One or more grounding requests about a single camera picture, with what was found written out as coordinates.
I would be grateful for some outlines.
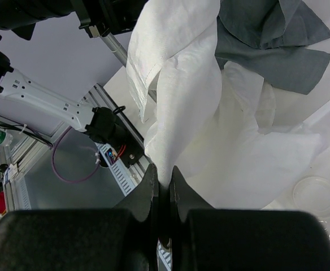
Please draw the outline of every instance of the folded cloth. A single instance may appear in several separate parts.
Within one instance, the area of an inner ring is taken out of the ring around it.
[[[299,46],[327,38],[330,30],[301,0],[223,0],[215,55],[220,67],[231,60],[274,87],[308,94],[330,54]]]
[[[213,0],[149,0],[131,35],[126,69],[142,120],[149,87],[157,84],[157,121],[144,144],[164,187],[175,161],[220,101],[214,57],[219,8]]]
[[[270,86],[232,62],[222,76],[222,98],[208,125],[212,148],[204,154],[207,164],[186,181],[216,208],[260,209],[298,181],[324,147],[323,138],[295,129],[261,134],[255,115],[275,110]]]

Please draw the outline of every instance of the dark gray fabric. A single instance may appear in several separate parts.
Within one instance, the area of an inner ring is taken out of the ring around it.
[[[234,61],[277,88],[308,94],[321,79],[330,54],[307,46],[330,30],[301,0],[223,0],[216,58]]]

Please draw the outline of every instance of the white fabric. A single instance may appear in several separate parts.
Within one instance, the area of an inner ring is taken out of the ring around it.
[[[145,153],[163,186],[220,101],[222,81],[214,57],[219,7],[215,0],[149,0],[131,36],[127,74],[142,120],[147,92],[158,77],[157,122],[145,137]]]
[[[206,168],[186,179],[216,208],[263,208],[298,180],[323,147],[318,134],[258,132],[257,112],[274,117],[271,93],[258,74],[236,63],[225,65],[222,99],[211,125],[216,147],[208,152]]]

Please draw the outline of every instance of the purple cable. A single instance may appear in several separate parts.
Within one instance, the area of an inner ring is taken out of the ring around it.
[[[73,181],[73,180],[68,180],[66,178],[63,178],[57,171],[56,169],[56,165],[54,164],[54,158],[55,158],[55,155],[56,155],[56,150],[57,150],[57,147],[58,145],[60,144],[60,142],[62,141],[62,139],[64,138],[64,136],[71,130],[71,127],[67,128],[66,131],[64,131],[64,133],[58,138],[57,142],[55,143],[54,147],[53,147],[53,151],[52,151],[52,159],[51,159],[51,165],[52,165],[52,170],[54,172],[54,174],[57,176],[57,178],[59,178],[61,181],[64,181],[66,183],[80,183],[80,182],[84,182],[84,181],[87,181],[88,179],[90,179],[97,171],[97,169],[99,168],[99,163],[96,165],[96,168],[95,170],[90,174],[88,175],[87,177],[85,178],[82,178],[82,179],[79,179],[79,180],[76,180],[76,181]]]

